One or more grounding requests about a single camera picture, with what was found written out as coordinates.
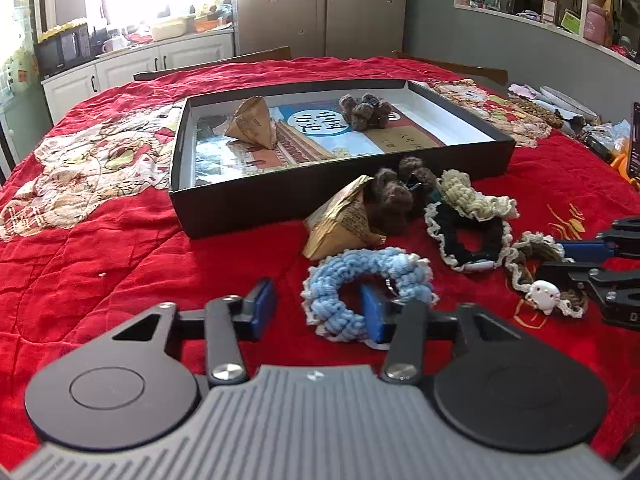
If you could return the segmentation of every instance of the small white toy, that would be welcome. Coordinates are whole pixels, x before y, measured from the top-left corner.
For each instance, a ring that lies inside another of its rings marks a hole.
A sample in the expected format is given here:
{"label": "small white toy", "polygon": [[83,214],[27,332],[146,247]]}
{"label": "small white toy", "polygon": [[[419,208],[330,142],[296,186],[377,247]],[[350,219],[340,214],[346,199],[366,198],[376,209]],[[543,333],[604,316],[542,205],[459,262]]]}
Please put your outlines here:
{"label": "small white toy", "polygon": [[541,310],[545,315],[549,316],[560,303],[560,290],[553,283],[537,280],[531,283],[531,287],[524,299],[533,308]]}

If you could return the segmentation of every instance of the brown yarn bundle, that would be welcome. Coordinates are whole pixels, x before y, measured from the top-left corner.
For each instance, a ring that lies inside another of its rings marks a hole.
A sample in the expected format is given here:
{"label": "brown yarn bundle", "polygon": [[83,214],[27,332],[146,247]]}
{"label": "brown yarn bundle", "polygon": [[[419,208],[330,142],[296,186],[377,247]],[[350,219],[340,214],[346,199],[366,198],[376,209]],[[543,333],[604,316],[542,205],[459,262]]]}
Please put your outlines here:
{"label": "brown yarn bundle", "polygon": [[424,161],[416,156],[406,156],[400,161],[398,176],[409,190],[412,190],[414,197],[412,215],[423,215],[424,207],[431,201],[431,192],[436,187],[436,176],[425,167]]}
{"label": "brown yarn bundle", "polygon": [[367,203],[369,226],[388,235],[402,234],[414,197],[389,168],[380,168],[370,184],[372,200]]}
{"label": "brown yarn bundle", "polygon": [[436,177],[416,156],[403,158],[397,173],[380,168],[366,199],[370,227],[388,235],[402,234],[408,219],[423,213],[435,185]]}
{"label": "brown yarn bundle", "polygon": [[339,103],[344,120],[358,132],[369,128],[386,128],[393,110],[388,101],[380,100],[373,94],[364,94],[360,101],[347,94],[340,98]]}

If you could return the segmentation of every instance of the white kitchen cabinet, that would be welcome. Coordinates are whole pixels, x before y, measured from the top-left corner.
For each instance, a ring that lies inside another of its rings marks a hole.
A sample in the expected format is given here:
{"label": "white kitchen cabinet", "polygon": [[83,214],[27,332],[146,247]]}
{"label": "white kitchen cabinet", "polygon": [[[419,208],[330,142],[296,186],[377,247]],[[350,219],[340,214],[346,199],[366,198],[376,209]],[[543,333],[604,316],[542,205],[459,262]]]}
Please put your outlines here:
{"label": "white kitchen cabinet", "polygon": [[96,64],[96,70],[103,90],[124,85],[132,82],[133,75],[138,72],[161,70],[160,50],[155,46],[133,50],[113,58],[107,57]]}
{"label": "white kitchen cabinet", "polygon": [[95,65],[83,66],[42,82],[54,124],[59,123],[71,107],[100,91],[95,67]]}
{"label": "white kitchen cabinet", "polygon": [[232,34],[216,34],[162,44],[159,47],[162,65],[158,63],[158,70],[210,63],[233,57],[233,38]]}
{"label": "white kitchen cabinet", "polygon": [[139,46],[103,57],[42,82],[54,124],[80,101],[133,81],[139,72],[156,72],[234,56],[233,30],[190,35]]}

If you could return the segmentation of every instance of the microwave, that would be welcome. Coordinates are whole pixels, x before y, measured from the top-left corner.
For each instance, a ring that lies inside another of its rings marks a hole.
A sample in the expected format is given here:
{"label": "microwave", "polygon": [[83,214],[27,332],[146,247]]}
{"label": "microwave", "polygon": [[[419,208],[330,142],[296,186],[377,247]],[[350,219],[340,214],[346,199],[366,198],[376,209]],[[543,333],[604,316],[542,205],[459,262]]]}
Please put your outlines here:
{"label": "microwave", "polygon": [[87,24],[62,30],[38,43],[35,51],[42,77],[59,74],[92,60]]}

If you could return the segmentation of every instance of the beige crochet scrunchie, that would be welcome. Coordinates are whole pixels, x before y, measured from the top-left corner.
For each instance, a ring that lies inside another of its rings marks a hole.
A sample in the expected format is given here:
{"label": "beige crochet scrunchie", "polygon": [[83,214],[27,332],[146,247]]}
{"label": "beige crochet scrunchie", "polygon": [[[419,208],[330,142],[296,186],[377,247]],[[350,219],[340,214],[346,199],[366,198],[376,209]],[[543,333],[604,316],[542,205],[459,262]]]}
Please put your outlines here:
{"label": "beige crochet scrunchie", "polygon": [[468,174],[461,171],[444,171],[437,186],[444,202],[467,218],[482,222],[496,216],[505,219],[519,216],[513,198],[483,195],[471,187]]}

